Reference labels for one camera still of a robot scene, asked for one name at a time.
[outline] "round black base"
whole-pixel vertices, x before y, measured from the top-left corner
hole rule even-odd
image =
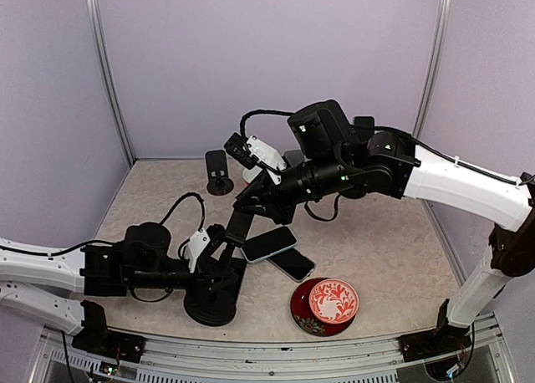
[[[184,298],[184,309],[186,313],[196,322],[205,326],[219,327],[229,324],[236,316],[236,304],[233,295],[220,291],[218,294],[211,294],[208,298],[202,295],[186,293]]]
[[[211,195],[221,197],[227,193],[230,193],[232,189],[234,189],[234,182],[232,182],[230,178],[218,178],[214,181],[208,182],[206,189]]]

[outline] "vertical metal pole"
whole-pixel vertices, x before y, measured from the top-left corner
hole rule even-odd
[[[104,86],[108,101],[110,102],[110,108],[114,117],[115,128],[119,135],[120,144],[123,149],[126,161],[130,168],[134,165],[136,158],[134,148],[130,142],[130,137],[126,129],[125,120],[120,110],[119,101],[117,99],[117,92],[115,90],[115,84],[111,75],[110,60],[106,53],[106,43],[104,40],[104,30],[102,27],[102,20],[100,18],[99,0],[86,0],[87,9],[89,11],[89,20],[93,29],[93,38],[97,49],[97,58],[99,59],[100,70],[104,80]]]
[[[418,115],[416,117],[415,128],[412,135],[415,138],[420,138],[424,130],[425,119],[427,118],[427,111],[433,95],[435,87],[436,76],[438,75],[438,68],[441,61],[442,46],[446,36],[446,27],[448,18],[450,16],[451,0],[441,0],[438,14],[436,17],[435,36],[433,38],[433,46],[431,49],[431,58],[427,68],[427,75],[425,76],[424,90],[420,98],[418,106]]]

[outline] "phone screen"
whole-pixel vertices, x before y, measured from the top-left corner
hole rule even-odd
[[[248,239],[242,247],[243,256],[249,263],[260,262],[275,253],[295,247],[297,240],[288,227],[279,227],[270,232]]]
[[[305,280],[316,267],[312,260],[302,255],[297,249],[278,253],[268,260],[296,281]]]

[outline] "red saucer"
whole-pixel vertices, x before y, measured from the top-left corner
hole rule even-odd
[[[319,320],[308,303],[308,297],[314,286],[320,281],[327,278],[311,278],[310,280],[301,283],[295,291],[293,291],[292,299],[290,301],[290,310],[292,311],[293,320],[298,326],[307,333],[317,335],[318,337],[330,337],[337,335],[346,330],[354,320],[354,317],[346,322],[340,324],[326,324]]]

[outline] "smartphone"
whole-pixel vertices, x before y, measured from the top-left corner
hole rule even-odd
[[[288,227],[279,227],[248,239],[242,246],[243,257],[248,263],[257,263],[293,248],[297,243]]]
[[[295,248],[271,256],[268,260],[298,283],[305,280],[316,268],[312,260]]]

